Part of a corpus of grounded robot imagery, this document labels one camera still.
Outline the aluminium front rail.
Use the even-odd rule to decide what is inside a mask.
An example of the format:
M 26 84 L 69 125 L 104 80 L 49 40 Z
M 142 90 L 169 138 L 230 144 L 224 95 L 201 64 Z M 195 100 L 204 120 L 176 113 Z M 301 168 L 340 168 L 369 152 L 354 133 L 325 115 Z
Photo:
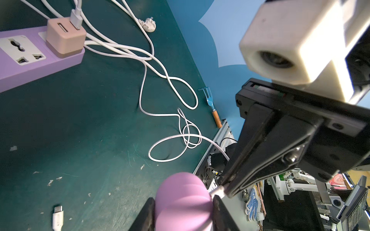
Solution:
M 237 140 L 234 137 L 226 119 L 222 120 L 222 125 L 223 126 L 218 130 L 215 137 L 213 138 L 213 141 L 225 151 L 226 147 L 233 143 L 236 143 Z M 193 174 L 202 179 L 205 176 L 207 168 L 213 168 L 214 170 L 223 170 L 225 164 L 226 158 L 223 156 L 221 151 L 211 143 L 205 151 L 197 167 L 193 171 Z

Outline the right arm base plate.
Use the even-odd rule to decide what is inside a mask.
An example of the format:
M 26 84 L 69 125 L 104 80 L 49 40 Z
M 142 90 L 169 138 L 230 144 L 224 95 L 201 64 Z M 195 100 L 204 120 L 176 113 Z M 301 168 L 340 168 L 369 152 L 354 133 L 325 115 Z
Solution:
M 231 157 L 235 149 L 235 143 L 238 141 L 233 138 L 223 138 L 220 143 L 221 148 L 224 152 Z M 222 173 L 227 164 L 227 159 L 221 153 L 221 151 L 214 145 L 211 145 L 209 151 L 206 152 L 205 156 L 199 163 L 195 170 L 195 175 L 198 176 L 205 184 L 207 189 L 215 186 L 215 180 Z

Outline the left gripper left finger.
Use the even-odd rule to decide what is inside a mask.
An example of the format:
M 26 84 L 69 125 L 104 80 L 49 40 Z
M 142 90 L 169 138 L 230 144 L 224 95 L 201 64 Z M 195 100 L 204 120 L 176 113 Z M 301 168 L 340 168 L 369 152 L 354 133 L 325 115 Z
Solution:
M 137 215 L 128 231 L 155 230 L 155 199 L 150 197 Z

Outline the pink USB charger adapter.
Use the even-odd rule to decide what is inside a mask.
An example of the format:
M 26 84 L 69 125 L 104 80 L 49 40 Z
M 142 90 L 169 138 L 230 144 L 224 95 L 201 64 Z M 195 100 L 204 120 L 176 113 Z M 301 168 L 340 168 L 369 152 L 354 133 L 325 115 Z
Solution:
M 49 19 L 46 45 L 57 57 L 66 58 L 82 52 L 86 34 L 84 28 L 76 29 L 69 17 Z

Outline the purple power strip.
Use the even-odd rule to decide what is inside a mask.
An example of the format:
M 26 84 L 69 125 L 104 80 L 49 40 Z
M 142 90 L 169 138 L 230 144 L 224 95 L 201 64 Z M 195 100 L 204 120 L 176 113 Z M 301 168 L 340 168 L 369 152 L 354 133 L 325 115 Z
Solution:
M 46 31 L 45 26 L 1 32 L 1 92 L 82 62 L 85 50 L 57 57 L 46 45 Z

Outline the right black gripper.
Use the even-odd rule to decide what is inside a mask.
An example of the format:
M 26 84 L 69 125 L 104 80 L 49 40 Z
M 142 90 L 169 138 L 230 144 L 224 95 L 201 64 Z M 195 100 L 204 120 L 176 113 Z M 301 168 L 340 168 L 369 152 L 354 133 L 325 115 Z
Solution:
M 295 167 L 330 179 L 370 154 L 369 109 L 257 79 L 235 99 L 245 122 L 217 180 L 228 197 Z

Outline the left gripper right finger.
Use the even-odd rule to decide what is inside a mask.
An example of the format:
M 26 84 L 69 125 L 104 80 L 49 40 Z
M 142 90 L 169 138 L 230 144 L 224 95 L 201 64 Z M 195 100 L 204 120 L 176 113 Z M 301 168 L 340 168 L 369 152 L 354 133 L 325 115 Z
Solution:
M 218 195 L 213 198 L 213 229 L 214 231 L 240 231 Z

